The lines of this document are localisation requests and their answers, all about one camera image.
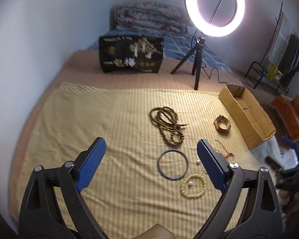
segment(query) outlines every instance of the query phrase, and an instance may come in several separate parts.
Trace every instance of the brown bracelet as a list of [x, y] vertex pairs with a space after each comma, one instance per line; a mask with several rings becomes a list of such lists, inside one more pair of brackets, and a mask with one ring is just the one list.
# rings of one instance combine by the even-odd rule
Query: brown bracelet
[[[226, 129], [221, 128], [221, 127], [219, 126], [219, 123], [220, 123], [220, 122], [223, 122], [223, 123], [227, 126], [227, 128], [226, 128]], [[215, 121], [214, 121], [214, 125], [215, 125], [215, 128], [216, 128], [217, 132], [219, 132], [219, 133], [226, 133], [226, 132], [228, 132], [228, 131], [230, 130], [230, 128], [231, 128], [230, 121], [229, 121], [227, 118], [225, 118], [223, 115], [219, 115], [219, 116], [215, 119]]]

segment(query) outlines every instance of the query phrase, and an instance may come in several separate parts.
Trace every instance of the blue bed sheet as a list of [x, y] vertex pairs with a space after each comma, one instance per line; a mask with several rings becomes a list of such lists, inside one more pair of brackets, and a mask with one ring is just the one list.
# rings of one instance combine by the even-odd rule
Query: blue bed sheet
[[[104, 36], [115, 36], [115, 35], [122, 35], [122, 36], [138, 35], [138, 36], [162, 37], [164, 38], [163, 56], [166, 58], [181, 60], [191, 48], [192, 36], [189, 34], [183, 36], [176, 36], [176, 35], [155, 34], [155, 33], [143, 32], [143, 31], [112, 29]], [[90, 47], [88, 47], [88, 49], [97, 51], [99, 49], [98, 40], [95, 41]], [[190, 57], [188, 61], [193, 63], [194, 57]], [[225, 63], [214, 52], [212, 52], [207, 45], [205, 45], [203, 51], [203, 62], [205, 62], [210, 67], [216, 67], [220, 70], [233, 73], [231, 68], [225, 65]]]

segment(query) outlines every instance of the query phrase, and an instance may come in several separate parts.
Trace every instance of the silver bolt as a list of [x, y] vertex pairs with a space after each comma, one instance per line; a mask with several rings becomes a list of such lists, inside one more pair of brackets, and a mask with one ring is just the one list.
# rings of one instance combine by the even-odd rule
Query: silver bolt
[[68, 162], [66, 162], [65, 164], [64, 164], [64, 166], [66, 167], [66, 168], [70, 168], [70, 167], [72, 167], [74, 165], [74, 162], [72, 162], [72, 161], [68, 161]]
[[238, 167], [239, 167], [238, 163], [230, 163], [229, 166], [230, 166], [230, 168], [233, 168], [233, 169], [238, 169]]
[[262, 171], [263, 173], [267, 173], [268, 172], [268, 169], [266, 167], [261, 167], [260, 168], [260, 171]]
[[37, 165], [36, 167], [34, 167], [34, 170], [36, 172], [41, 171], [42, 170], [42, 166], [41, 165]]

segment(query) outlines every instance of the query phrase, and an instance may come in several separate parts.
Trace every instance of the striped cloth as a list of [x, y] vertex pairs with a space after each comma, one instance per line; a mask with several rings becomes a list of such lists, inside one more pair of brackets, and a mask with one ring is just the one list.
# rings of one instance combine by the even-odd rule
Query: striped cloth
[[[214, 209], [221, 193], [206, 175], [206, 193], [197, 199], [180, 194], [182, 180], [169, 181], [160, 176], [156, 160], [168, 149], [159, 131], [149, 120], [150, 109], [169, 106], [179, 115], [179, 123], [188, 123], [180, 150], [189, 159], [188, 173], [203, 173], [196, 165], [197, 142], [206, 138], [214, 149], [225, 155], [215, 140], [235, 155], [229, 161], [243, 168], [258, 169], [239, 129], [218, 99], [217, 93], [193, 90], [127, 89], [105, 90], [63, 83], [45, 102], [32, 134], [17, 183], [18, 205], [34, 166], [60, 167], [74, 160], [98, 136], [107, 143], [105, 156], [89, 188], [82, 191], [89, 209], [110, 238], [132, 238], [159, 223], [176, 238], [193, 238]], [[220, 135], [213, 121], [222, 114], [232, 128]], [[170, 154], [162, 160], [168, 175], [179, 175], [184, 160]], [[203, 188], [195, 180], [188, 192]], [[228, 229], [236, 225], [246, 190], [240, 197]], [[67, 225], [74, 229], [59, 188], [57, 199]]]

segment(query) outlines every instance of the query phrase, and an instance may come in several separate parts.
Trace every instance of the open cardboard box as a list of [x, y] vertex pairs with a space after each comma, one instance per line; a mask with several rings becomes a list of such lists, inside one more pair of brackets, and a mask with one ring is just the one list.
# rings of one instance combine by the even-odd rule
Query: open cardboard box
[[220, 92], [219, 99], [232, 116], [250, 150], [276, 133], [271, 119], [247, 88], [227, 84]]

